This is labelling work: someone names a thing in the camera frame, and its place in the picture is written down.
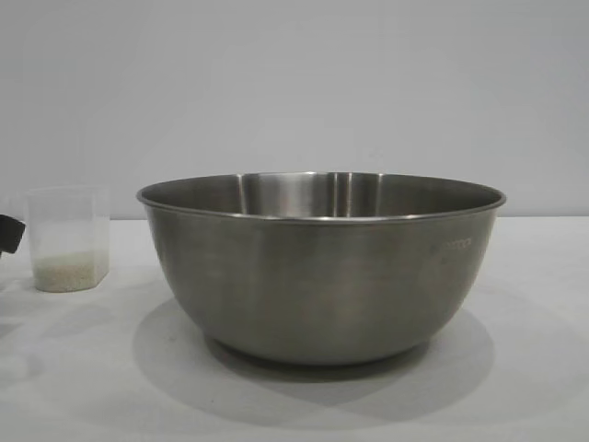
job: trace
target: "stainless steel bowl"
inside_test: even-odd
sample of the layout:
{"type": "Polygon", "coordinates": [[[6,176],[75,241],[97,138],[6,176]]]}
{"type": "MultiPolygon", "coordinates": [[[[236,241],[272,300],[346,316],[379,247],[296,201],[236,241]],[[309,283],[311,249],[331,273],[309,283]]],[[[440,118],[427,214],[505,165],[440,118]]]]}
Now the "stainless steel bowl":
{"type": "Polygon", "coordinates": [[[178,302],[242,352],[367,362],[428,340],[475,280],[505,196],[368,173],[263,173],[139,191],[178,302]]]}

